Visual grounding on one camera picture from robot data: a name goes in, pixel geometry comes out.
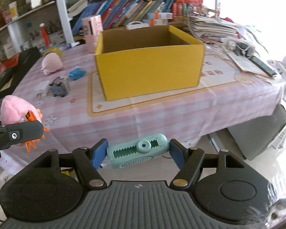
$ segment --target screw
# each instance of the screw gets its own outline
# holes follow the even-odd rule
[[[101,187],[104,185],[104,182],[100,179],[94,179],[89,182],[89,185],[92,187]]]
[[[176,179],[173,181],[173,185],[177,187],[184,187],[188,184],[187,180],[184,179]]]

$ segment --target floor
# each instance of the floor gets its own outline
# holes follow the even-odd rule
[[[232,151],[239,158],[244,159],[240,149],[226,129],[219,131],[217,135],[228,150]],[[215,148],[210,144],[207,136],[202,137],[196,146],[203,149],[206,153],[217,153]],[[111,167],[108,165],[102,169],[99,169],[99,173],[104,177],[107,183],[109,183],[111,180],[129,180],[138,182],[147,180],[166,180],[168,183],[170,183],[179,169],[172,159],[165,157],[159,157],[141,164],[129,166],[122,170],[111,169]],[[245,162],[256,169],[268,180],[278,173],[284,173],[284,176],[286,177],[286,144],[284,145],[283,149],[268,149],[261,155],[257,156],[254,160],[245,160]],[[202,178],[213,174],[215,171],[216,169],[204,169]],[[3,184],[4,181],[0,180],[0,187]],[[1,207],[0,219],[5,219]]]

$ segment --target pink plush toy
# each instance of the pink plush toy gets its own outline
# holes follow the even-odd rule
[[[57,53],[50,52],[43,58],[41,67],[41,71],[45,75],[50,75],[52,72],[61,70],[63,68],[63,62]]]
[[[8,95],[3,99],[0,112],[0,120],[2,125],[36,120],[41,123],[42,114],[40,113],[40,110],[36,109],[26,100],[14,95]],[[49,131],[49,129],[45,127],[43,127],[43,129],[45,131]],[[31,152],[30,145],[32,145],[33,148],[36,149],[36,146],[33,141],[26,142],[28,153]]]

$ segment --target pink milk carton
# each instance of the pink milk carton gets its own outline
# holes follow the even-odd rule
[[[86,46],[89,53],[95,53],[98,43],[98,36],[103,31],[103,24],[100,15],[92,15],[82,19],[83,32]]]

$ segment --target open yellow cardboard box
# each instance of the open yellow cardboard box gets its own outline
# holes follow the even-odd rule
[[[168,25],[101,32],[95,61],[106,100],[197,86],[204,50]]]

